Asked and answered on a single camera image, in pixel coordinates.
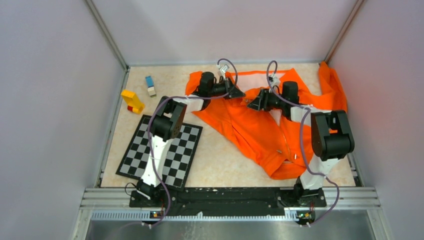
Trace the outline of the orange fleece jacket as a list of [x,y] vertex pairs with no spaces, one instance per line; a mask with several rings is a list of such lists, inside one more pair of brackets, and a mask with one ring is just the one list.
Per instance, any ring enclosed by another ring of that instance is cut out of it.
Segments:
[[[243,98],[213,99],[209,106],[195,115],[215,129],[241,153],[261,166],[275,180],[295,179],[303,174],[313,156],[311,128],[292,122],[279,110],[256,111],[247,107],[260,92],[268,89],[266,78],[271,70],[253,65],[240,72],[229,72],[232,79],[238,74],[237,87]],[[322,62],[317,77],[321,95],[313,94],[301,79],[297,69],[278,70],[281,82],[293,81],[298,85],[299,102],[322,110],[348,109],[347,98],[334,68]]]

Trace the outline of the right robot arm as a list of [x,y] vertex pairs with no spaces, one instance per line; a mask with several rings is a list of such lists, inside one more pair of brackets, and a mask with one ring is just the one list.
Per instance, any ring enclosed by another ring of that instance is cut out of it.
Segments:
[[282,92],[275,92],[274,86],[263,88],[248,108],[256,111],[281,110],[291,122],[310,127],[313,151],[306,171],[300,175],[293,188],[293,200],[299,206],[307,206],[319,199],[323,182],[332,168],[355,148],[348,115],[344,110],[323,110],[311,105],[300,104],[298,84],[286,81]]

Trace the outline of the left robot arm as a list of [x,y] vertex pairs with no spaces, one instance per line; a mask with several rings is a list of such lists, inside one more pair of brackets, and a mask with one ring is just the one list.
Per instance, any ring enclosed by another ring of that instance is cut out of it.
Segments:
[[245,94],[237,87],[239,75],[231,78],[222,70],[219,79],[212,72],[203,72],[199,84],[192,94],[185,96],[164,96],[157,105],[147,126],[147,139],[150,148],[146,168],[136,185],[136,192],[149,207],[160,202],[159,186],[164,186],[162,172],[166,156],[173,139],[183,124],[186,113],[205,110],[211,100],[238,99]]

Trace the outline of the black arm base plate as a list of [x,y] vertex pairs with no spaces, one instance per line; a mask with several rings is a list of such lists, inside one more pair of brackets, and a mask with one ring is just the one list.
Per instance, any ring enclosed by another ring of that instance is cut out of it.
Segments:
[[264,204],[266,207],[326,207],[322,188],[300,190],[297,187],[186,187],[169,189],[171,204]]

